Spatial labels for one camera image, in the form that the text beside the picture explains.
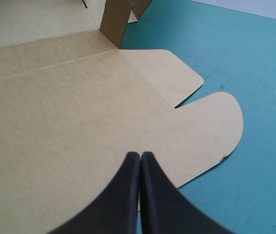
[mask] unfolded cardboard box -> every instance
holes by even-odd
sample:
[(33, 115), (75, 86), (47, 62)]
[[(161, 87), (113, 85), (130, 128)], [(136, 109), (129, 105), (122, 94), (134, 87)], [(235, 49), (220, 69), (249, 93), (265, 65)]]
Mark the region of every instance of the unfolded cardboard box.
[[(237, 146), (243, 118), (232, 95), (175, 109), (202, 77), (169, 51), (115, 46), (132, 11), (122, 2), (107, 2), (102, 32), (0, 47), (0, 233), (46, 233), (67, 221), (128, 151), (154, 152), (181, 186)], [(126, 17), (113, 18), (119, 4)]]

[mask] teal surface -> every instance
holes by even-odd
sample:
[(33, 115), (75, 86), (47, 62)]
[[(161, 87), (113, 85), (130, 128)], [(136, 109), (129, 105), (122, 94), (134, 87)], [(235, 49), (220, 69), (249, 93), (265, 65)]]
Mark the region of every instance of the teal surface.
[(205, 83), (187, 103), (216, 91), (237, 98), (244, 115), (239, 146), (181, 192), (238, 234), (276, 234), (276, 20), (154, 0), (128, 26), (122, 48), (167, 49), (197, 71)]

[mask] cardboard flap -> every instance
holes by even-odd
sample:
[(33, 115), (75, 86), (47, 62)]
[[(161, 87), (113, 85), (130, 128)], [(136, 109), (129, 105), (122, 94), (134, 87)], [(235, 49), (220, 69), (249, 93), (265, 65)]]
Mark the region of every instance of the cardboard flap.
[(119, 50), (173, 107), (199, 89), (203, 78), (168, 50)]
[(132, 9), (128, 0), (107, 0), (100, 31), (117, 47), (122, 44)]
[[(67, 221), (105, 188), (128, 151), (154, 152), (176, 186), (232, 152), (243, 128), (235, 98), (215, 93), (174, 109), (150, 74), (174, 64), (170, 83), (187, 69), (159, 53), (114, 50), (0, 78), (0, 233), (46, 233)], [(153, 63), (136, 62), (151, 54)]]

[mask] black plastic tool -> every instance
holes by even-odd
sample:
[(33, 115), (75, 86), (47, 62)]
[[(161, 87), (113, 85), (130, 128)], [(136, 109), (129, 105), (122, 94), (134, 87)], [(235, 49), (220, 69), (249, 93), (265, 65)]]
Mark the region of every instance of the black plastic tool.
[(140, 156), (127, 153), (105, 190), (83, 211), (50, 234), (135, 234)]
[(232, 234), (173, 186), (151, 152), (141, 158), (140, 210), (143, 234)]

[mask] blue table surface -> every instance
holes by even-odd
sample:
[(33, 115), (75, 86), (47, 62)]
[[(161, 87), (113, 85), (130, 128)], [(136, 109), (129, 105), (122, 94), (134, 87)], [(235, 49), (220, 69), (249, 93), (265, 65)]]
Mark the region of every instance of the blue table surface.
[(187, 103), (226, 91), (243, 111), (236, 150), (181, 192), (238, 234), (276, 234), (276, 20), (189, 0), (154, 0), (128, 25), (122, 44), (144, 48), (170, 50), (204, 78)]

